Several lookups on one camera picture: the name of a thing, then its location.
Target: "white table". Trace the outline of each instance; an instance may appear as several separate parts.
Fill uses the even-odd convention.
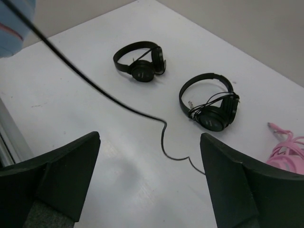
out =
[[[278,143],[267,122],[304,134],[302,87],[154,0],[136,1],[51,40],[106,91],[166,119],[167,152],[190,155],[201,169],[200,135],[208,131],[189,121],[178,103],[182,85],[198,74],[223,74],[240,95],[234,123],[221,133],[209,132],[229,146],[265,161]],[[156,42],[167,59],[166,74],[147,84],[119,74],[112,62],[118,49],[141,40]],[[122,62],[131,63],[142,52]],[[42,43],[1,60],[0,79],[1,98],[35,155],[100,133],[99,157],[76,228],[216,227],[206,178],[188,161],[163,156],[160,123],[99,95]],[[185,102],[199,105],[221,91],[210,83],[216,82],[194,86]]]

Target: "wall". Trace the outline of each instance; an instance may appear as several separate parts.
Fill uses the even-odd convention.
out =
[[[304,86],[303,0],[159,0]]]
[[[55,35],[134,0],[37,0],[35,24],[48,36]],[[38,41],[30,34],[24,43]]]

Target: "person's arm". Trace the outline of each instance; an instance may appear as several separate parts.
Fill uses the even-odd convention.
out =
[[[29,19],[33,19],[36,0],[11,0]],[[0,58],[21,51],[29,29],[0,1]]]

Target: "ear cushion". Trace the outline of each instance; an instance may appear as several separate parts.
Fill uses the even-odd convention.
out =
[[[230,118],[230,124],[234,121],[237,115],[237,110],[238,110],[238,101],[239,98],[234,99],[232,104],[231,104],[231,118]]]
[[[230,121],[232,115],[232,105],[233,105],[233,97],[224,98],[222,104],[220,105],[221,109],[228,116],[228,120]]]
[[[130,65],[131,75],[137,81],[150,82],[154,78],[152,63],[146,60],[138,60]]]
[[[151,52],[152,62],[156,72],[164,70],[164,60],[161,47],[157,47]]]
[[[211,131],[220,132],[228,126],[228,116],[219,107],[207,106],[201,110],[197,121]]]

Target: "headphones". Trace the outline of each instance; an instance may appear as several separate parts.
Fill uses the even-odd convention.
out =
[[[182,95],[192,84],[206,80],[206,79],[216,79],[225,85],[228,92],[218,93],[218,94],[226,94],[219,98],[216,98],[210,101],[214,96],[213,95],[205,104],[193,107],[189,109],[181,100]],[[192,79],[190,79],[180,90],[180,107],[182,111],[194,121],[198,122],[202,127],[214,131],[220,132],[223,131],[229,124],[235,119],[239,96],[233,92],[232,84],[229,82],[227,78],[222,75],[217,75],[214,73],[207,73],[198,75]],[[221,101],[222,103],[220,107],[212,106],[212,104]]]
[[[148,48],[149,50],[131,65],[118,63],[118,60],[125,54],[141,48]],[[151,52],[152,62],[141,60],[149,52]],[[141,41],[123,47],[113,56],[113,61],[116,69],[132,75],[133,78],[140,82],[150,82],[153,80],[154,75],[162,75],[166,70],[166,60],[163,59],[161,47],[149,41]]]

